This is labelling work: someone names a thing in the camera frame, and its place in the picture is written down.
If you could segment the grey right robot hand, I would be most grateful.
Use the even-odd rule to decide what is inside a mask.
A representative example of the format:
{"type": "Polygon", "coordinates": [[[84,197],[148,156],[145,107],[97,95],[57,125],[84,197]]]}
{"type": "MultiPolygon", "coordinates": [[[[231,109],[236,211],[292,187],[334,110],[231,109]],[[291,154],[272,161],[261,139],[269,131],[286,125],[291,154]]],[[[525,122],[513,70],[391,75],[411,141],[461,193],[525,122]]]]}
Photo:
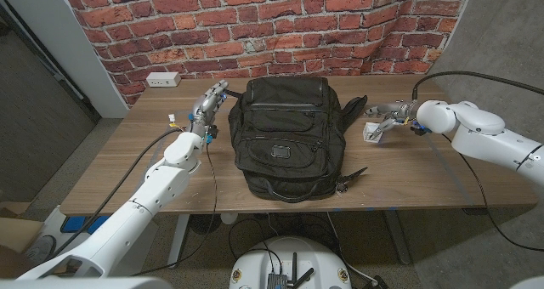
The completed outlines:
{"type": "Polygon", "coordinates": [[[417,117],[417,110],[421,103],[416,99],[410,102],[397,101],[388,104],[373,106],[365,111],[369,117],[379,117],[384,115],[383,121],[378,125],[378,128],[371,134],[370,139],[375,140],[385,131],[394,127],[395,123],[403,123],[414,121],[417,117]]]}

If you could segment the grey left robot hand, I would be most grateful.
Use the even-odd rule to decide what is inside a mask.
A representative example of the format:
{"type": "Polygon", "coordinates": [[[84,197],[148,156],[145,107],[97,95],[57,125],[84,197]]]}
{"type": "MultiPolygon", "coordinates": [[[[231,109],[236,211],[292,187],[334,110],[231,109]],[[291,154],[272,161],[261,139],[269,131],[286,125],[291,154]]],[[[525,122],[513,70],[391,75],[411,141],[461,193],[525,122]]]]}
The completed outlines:
{"type": "Polygon", "coordinates": [[[220,80],[196,100],[193,105],[190,124],[187,126],[188,132],[195,133],[201,137],[205,135],[213,124],[216,112],[226,100],[226,93],[224,91],[228,86],[229,83],[227,81],[220,80]]]}

